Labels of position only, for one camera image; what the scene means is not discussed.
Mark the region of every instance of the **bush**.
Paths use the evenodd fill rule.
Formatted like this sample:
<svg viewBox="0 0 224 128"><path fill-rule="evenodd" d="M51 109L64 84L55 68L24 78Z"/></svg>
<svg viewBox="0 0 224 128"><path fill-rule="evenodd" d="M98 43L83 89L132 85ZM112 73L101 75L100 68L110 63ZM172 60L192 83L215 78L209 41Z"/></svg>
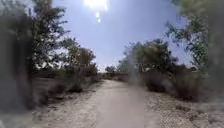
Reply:
<svg viewBox="0 0 224 128"><path fill-rule="evenodd" d="M142 78L145 86L150 91L170 93L175 91L172 82L165 74L159 73L157 71L148 71L147 73L143 74Z"/></svg>
<svg viewBox="0 0 224 128"><path fill-rule="evenodd" d="M198 101L206 90L204 78L196 72L182 72L173 78L176 97L186 101Z"/></svg>

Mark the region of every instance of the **sunlight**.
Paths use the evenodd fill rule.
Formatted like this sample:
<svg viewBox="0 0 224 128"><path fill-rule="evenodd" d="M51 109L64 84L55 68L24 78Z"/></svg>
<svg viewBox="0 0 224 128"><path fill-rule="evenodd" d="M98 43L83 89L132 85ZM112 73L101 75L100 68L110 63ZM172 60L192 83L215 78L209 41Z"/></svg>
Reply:
<svg viewBox="0 0 224 128"><path fill-rule="evenodd" d="M95 17L96 18L100 18L100 13L99 12L96 12Z"/></svg>
<svg viewBox="0 0 224 128"><path fill-rule="evenodd" d="M108 10L108 0L84 0L84 4L93 10Z"/></svg>
<svg viewBox="0 0 224 128"><path fill-rule="evenodd" d="M98 19L97 22L98 22L98 23L101 23L101 19Z"/></svg>

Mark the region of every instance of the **sky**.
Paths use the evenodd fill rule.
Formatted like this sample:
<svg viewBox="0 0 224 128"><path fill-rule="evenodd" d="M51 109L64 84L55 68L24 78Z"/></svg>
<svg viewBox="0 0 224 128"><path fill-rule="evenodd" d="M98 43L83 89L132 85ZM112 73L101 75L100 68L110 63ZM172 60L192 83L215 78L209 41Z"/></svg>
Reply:
<svg viewBox="0 0 224 128"><path fill-rule="evenodd" d="M116 66L130 42L166 39L167 21L183 26L177 8L171 0L54 0L53 6L65 7L62 20L69 37L75 37L96 55L94 62L100 71ZM191 57L170 43L179 63L189 64Z"/></svg>

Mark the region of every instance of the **tree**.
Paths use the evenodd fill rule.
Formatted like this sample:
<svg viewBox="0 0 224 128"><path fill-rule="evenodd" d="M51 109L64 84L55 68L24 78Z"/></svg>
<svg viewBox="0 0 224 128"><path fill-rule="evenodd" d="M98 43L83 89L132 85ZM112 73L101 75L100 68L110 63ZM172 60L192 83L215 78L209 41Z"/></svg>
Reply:
<svg viewBox="0 0 224 128"><path fill-rule="evenodd" d="M59 58L69 71L70 76L80 74L82 76L90 76L97 74L97 67L92 63L95 55L90 49L81 47L75 39L66 38L61 42L67 54L60 54L55 58Z"/></svg>
<svg viewBox="0 0 224 128"><path fill-rule="evenodd" d="M115 73L115 67L114 66L107 66L106 68L105 68L105 71L107 71L107 73Z"/></svg>
<svg viewBox="0 0 224 128"><path fill-rule="evenodd" d="M209 14L210 0L173 0L180 7L180 15L188 19L184 28L176 28L170 23L167 35L173 37L174 42L185 43L186 51L190 51L193 57L192 64L199 71L208 70L208 46L209 46Z"/></svg>
<svg viewBox="0 0 224 128"><path fill-rule="evenodd" d="M157 70L167 72L177 62L177 58L168 50L168 43L156 39L144 44L132 43L126 48L125 58L118 65L119 70L129 72L147 72Z"/></svg>
<svg viewBox="0 0 224 128"><path fill-rule="evenodd" d="M42 68L44 63L51 62L50 54L60 48L58 39L68 32L61 26L66 23L61 21L65 9L52 7L51 0L33 0L33 3L34 13L31 14L30 11L32 41L27 48L29 75L32 75L37 67Z"/></svg>

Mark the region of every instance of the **dirt path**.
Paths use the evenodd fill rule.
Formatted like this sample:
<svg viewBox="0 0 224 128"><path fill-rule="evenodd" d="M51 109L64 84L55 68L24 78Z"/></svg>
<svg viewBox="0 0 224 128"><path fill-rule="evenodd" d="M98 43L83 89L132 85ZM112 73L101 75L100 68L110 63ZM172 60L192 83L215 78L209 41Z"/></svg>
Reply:
<svg viewBox="0 0 224 128"><path fill-rule="evenodd" d="M104 81L96 92L42 110L35 116L35 128L210 128L205 113L192 106L141 87Z"/></svg>

